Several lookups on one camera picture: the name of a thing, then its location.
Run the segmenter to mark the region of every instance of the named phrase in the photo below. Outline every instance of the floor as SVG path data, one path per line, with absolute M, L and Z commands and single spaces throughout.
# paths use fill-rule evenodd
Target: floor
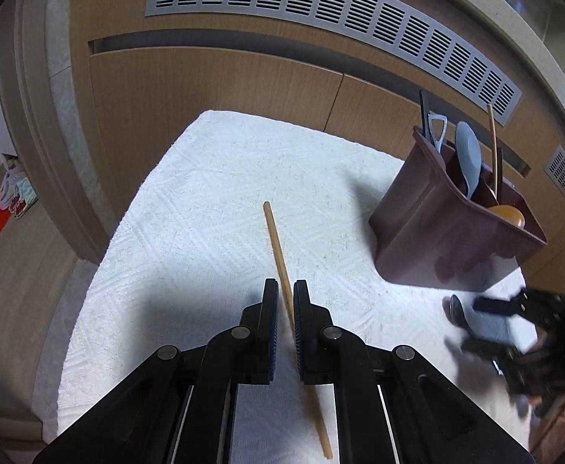
M 46 335 L 76 262 L 40 202 L 0 233 L 0 406 L 31 407 Z

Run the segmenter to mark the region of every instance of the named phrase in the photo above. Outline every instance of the white tablecloth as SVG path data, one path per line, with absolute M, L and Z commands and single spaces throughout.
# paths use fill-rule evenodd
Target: white tablecloth
M 527 446 L 529 422 L 518 418 L 503 382 L 458 349 L 463 333 L 442 309 L 448 293 L 392 285 L 374 269 L 367 219 L 401 165 L 289 123 L 202 114 L 142 184 L 89 288 L 61 378 L 59 432 L 157 347 L 204 345 L 260 301 L 265 279 L 278 279 L 263 215 L 269 200 L 292 284 L 306 279 L 312 302 L 366 343 L 416 348 Z M 523 284 L 516 271 L 487 293 L 507 297 Z M 274 382 L 240 386 L 233 462 L 324 462 L 302 411 L 290 328 L 279 317 Z M 469 319 L 521 347 L 535 338 L 520 318 Z M 319 396 L 337 456 L 332 387 Z

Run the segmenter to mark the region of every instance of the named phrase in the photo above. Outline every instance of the metal bolt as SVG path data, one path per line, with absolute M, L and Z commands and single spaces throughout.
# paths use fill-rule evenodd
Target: metal bolt
M 236 326 L 231 330 L 231 334 L 233 338 L 246 338 L 250 334 L 250 328 L 246 328 L 245 326 Z
M 413 359 L 415 356 L 415 351 L 408 345 L 401 345 L 396 348 L 396 355 L 405 361 L 409 361 L 409 359 Z
M 338 340 L 342 336 L 342 330 L 336 326 L 323 328 L 323 336 L 330 340 Z
M 177 355 L 177 347 L 173 345 L 163 345 L 158 349 L 158 358 L 173 359 Z

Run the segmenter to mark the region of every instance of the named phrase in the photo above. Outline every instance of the chopstick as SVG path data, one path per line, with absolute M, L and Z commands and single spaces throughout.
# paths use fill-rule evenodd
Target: chopstick
M 295 339 L 293 291 L 291 290 L 291 284 L 288 280 L 287 267 L 284 263 L 282 248 L 280 246 L 280 239 L 278 238 L 278 231 L 276 230 L 276 224 L 274 222 L 274 214 L 269 202 L 263 203 L 263 211 L 265 212 L 265 219 L 268 222 L 269 239 L 272 243 L 274 260 L 276 261 L 278 276 L 280 277 L 280 284 L 282 285 L 282 296 L 284 299 L 285 307 L 287 309 L 288 323 L 291 326 L 291 333 L 293 334 Z M 333 459 L 334 454 L 332 452 L 332 446 L 329 442 L 328 428 L 326 428 L 325 421 L 323 420 L 323 413 L 321 411 L 321 405 L 319 404 L 319 396 L 317 396 L 317 391 L 314 386 L 306 386 L 304 384 L 302 385 L 304 387 L 304 392 L 306 393 L 306 399 L 308 400 L 309 415 L 314 420 L 314 425 L 317 430 L 317 434 L 319 435 L 319 441 L 321 442 L 323 455 L 326 459 Z
M 488 123 L 491 127 L 491 139 L 492 139 L 492 146 L 491 146 L 491 157 L 493 163 L 493 175 L 491 177 L 491 191 L 497 199 L 497 132 L 495 131 L 495 118 L 493 117 L 493 105 L 487 104 L 486 109 L 488 111 Z

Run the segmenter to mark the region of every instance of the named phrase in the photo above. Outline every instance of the maroon utensil holder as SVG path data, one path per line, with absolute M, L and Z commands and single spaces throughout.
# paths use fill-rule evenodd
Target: maroon utensil holder
M 487 208 L 497 204 L 484 166 L 478 189 L 466 199 L 454 148 L 441 155 L 413 130 L 415 145 L 368 223 L 377 238 L 374 266 L 399 285 L 484 291 L 516 270 L 546 236 L 525 199 L 504 182 L 502 204 L 525 217 L 518 228 Z

